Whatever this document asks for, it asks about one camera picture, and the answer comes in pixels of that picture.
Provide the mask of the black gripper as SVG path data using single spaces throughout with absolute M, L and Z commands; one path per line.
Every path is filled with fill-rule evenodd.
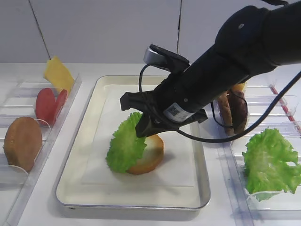
M 143 114 L 135 131 L 137 137 L 176 131 L 180 127 L 207 119 L 208 87 L 193 80 L 163 80 L 154 90 L 125 92 L 121 110 L 137 109 Z

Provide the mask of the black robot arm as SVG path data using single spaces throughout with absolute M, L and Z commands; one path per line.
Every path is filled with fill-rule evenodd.
M 137 109 L 135 130 L 148 137 L 207 119 L 204 107 L 234 85 L 301 61 L 301 4 L 278 0 L 277 9 L 246 6 L 220 28 L 214 45 L 194 63 L 150 45 L 146 66 L 169 71 L 154 90 L 126 92 L 121 110 Z

